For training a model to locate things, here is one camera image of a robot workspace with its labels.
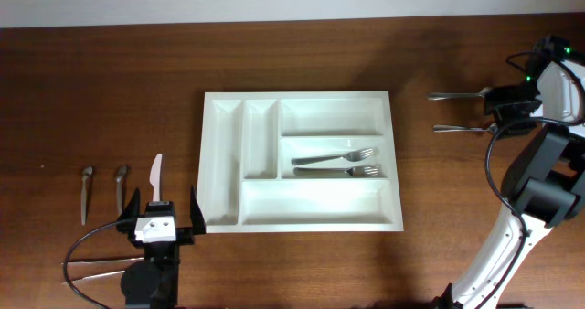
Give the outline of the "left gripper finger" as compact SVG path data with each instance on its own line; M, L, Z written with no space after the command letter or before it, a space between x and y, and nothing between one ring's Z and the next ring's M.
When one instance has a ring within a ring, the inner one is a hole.
M126 207L122 210L122 213L118 217L118 220L126 220L131 218L137 218L140 214L140 206L141 206L141 192L139 188L136 188L133 192L133 195L126 205Z
M191 220L193 234L194 235L206 234L207 233L206 221L203 217L201 208L198 205L197 192L194 186L191 186L190 188L189 207L190 207L189 216Z

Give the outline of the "steel tablespoon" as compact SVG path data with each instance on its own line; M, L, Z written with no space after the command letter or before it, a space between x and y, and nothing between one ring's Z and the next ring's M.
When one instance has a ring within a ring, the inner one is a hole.
M485 87L478 92L472 93L451 93L451 92L431 92L427 95L427 99L430 101L442 101L450 99L470 99L470 98L482 98L492 90L491 87Z
M494 134L498 130L496 123L491 123L486 127L466 127L456 125L435 124L432 127L434 133L491 133Z

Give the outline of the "steel fork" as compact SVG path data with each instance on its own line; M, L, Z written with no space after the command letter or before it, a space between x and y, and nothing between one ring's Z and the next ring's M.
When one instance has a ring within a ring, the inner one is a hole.
M307 168L295 167L292 171L296 176L378 176L381 168L377 165L358 165L348 168Z
M320 163L329 160L335 159L343 159L348 162L359 162L365 160L367 158L373 157L377 154L377 148L363 148L358 149L355 151L347 152L344 154L330 154L330 155L323 155L323 156L316 156L316 157L305 157L305 158L293 158L291 160L292 165L299 166L299 165L310 165L315 163Z

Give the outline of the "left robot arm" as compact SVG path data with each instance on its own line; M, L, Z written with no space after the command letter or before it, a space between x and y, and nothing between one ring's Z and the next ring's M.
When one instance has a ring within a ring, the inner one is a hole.
M178 304L180 248L195 243L196 235L207 233L206 222L190 189L189 227L176 225L176 206L172 201L147 204L140 212L141 194L135 189L117 221L117 231L127 236L144 257L127 268L121 279L126 308L172 309Z

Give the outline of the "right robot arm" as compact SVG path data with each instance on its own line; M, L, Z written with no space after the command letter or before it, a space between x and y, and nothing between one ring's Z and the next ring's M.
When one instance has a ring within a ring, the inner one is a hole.
M496 308L530 251L584 209L584 55L549 35L523 56L524 80L477 94L494 119L484 171L501 209L468 270L432 300L433 308ZM495 143L530 132L534 138L496 185Z

